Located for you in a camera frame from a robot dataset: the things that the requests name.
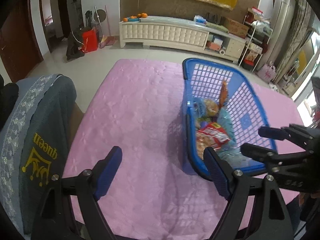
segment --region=pink gift bag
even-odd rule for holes
[[[276,68],[273,64],[264,64],[262,68],[258,71],[258,76],[269,83],[273,78],[276,77]]]

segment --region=red snack bag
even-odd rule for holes
[[[212,136],[219,148],[221,148],[223,144],[231,141],[226,131],[216,122],[209,123],[205,128],[198,132]]]

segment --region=blue plastic basket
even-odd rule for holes
[[[221,84],[228,84],[229,101],[227,110],[230,113],[236,137],[237,147],[251,143],[276,150],[274,140],[258,135],[261,126],[269,126],[266,114],[247,78],[238,70],[222,64],[189,58],[183,62],[185,88],[182,111],[183,125],[186,131],[185,151],[182,169],[190,175],[199,174],[209,179],[209,172],[196,150],[196,128],[194,125],[193,98],[211,98],[219,101]],[[234,167],[247,174],[265,171],[263,163],[250,160],[246,167]]]

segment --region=white tile floor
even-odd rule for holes
[[[144,49],[142,45],[138,43],[127,44],[123,49],[121,49],[119,43],[117,42],[113,46],[107,46],[103,49],[98,49],[97,51],[87,53],[84,57],[67,62],[67,45],[67,42],[62,42],[61,45],[52,52],[52,54],[46,54],[44,56],[44,61],[34,68],[29,76],[34,77],[53,73],[61,73],[70,77],[76,86],[76,103],[83,112],[87,110],[95,92],[110,69],[117,60],[122,58],[150,59],[182,63],[186,58],[197,57],[235,67],[239,69],[250,80],[250,82],[255,82],[261,86],[268,87],[268,84],[263,82],[256,75],[244,70],[243,68],[237,67],[230,61],[221,60],[219,58],[210,57],[199,53],[158,47]]]

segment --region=red bag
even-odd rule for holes
[[[95,28],[93,28],[90,31],[84,32],[82,34],[82,38],[83,38],[82,51],[84,53],[95,51],[98,49],[98,40],[97,40],[97,34],[95,32]]]

